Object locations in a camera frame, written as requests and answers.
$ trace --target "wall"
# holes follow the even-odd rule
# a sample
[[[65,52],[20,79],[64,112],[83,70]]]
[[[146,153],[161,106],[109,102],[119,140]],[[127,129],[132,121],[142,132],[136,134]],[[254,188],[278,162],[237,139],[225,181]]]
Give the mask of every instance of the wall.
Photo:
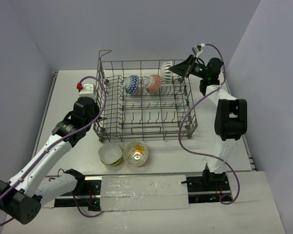
[[[262,0],[228,66],[232,93],[248,101],[247,141],[293,234],[293,0]]]
[[[54,70],[94,69],[106,59],[186,59],[213,43],[229,62],[260,0],[13,0]],[[204,59],[217,56],[206,49]]]
[[[0,179],[3,181],[31,157],[51,77],[48,65],[11,2],[0,0]],[[0,211],[0,223],[5,216]]]

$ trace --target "red connector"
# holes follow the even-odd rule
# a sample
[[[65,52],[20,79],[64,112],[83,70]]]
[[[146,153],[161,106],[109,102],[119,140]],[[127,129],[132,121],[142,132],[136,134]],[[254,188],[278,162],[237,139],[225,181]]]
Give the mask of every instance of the red connector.
[[[80,92],[83,89],[83,85],[80,83],[77,83],[77,89],[78,89],[78,92]]]

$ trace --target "metal wire rack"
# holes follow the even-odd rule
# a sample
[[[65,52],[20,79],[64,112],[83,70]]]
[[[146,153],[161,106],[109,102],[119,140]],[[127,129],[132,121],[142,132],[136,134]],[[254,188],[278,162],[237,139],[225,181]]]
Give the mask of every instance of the metal wire rack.
[[[111,50],[101,50],[98,58],[97,78],[104,82],[107,102],[102,119],[94,124],[99,141],[177,139],[179,126],[193,105],[189,79],[173,76],[171,84],[162,83],[155,94],[144,88],[144,79],[159,74],[165,60],[102,61]],[[172,60],[173,64],[182,60]],[[130,75],[139,76],[136,95],[125,92],[123,81]],[[97,88],[97,102],[102,107],[104,95]],[[195,111],[189,115],[182,135],[191,138],[197,128]]]

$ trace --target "blue patterned bowl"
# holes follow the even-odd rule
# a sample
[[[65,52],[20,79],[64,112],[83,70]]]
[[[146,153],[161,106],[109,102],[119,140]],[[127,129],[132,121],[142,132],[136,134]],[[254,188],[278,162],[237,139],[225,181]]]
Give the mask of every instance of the blue patterned bowl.
[[[129,76],[124,79],[124,88],[129,95],[135,95],[138,91],[139,77]]]

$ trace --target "pink bowl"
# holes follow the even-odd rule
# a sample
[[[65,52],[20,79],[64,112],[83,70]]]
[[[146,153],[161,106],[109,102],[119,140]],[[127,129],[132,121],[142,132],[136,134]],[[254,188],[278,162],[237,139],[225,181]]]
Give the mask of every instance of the pink bowl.
[[[155,94],[161,86],[162,79],[159,75],[151,75],[145,78],[145,88],[150,94]]]

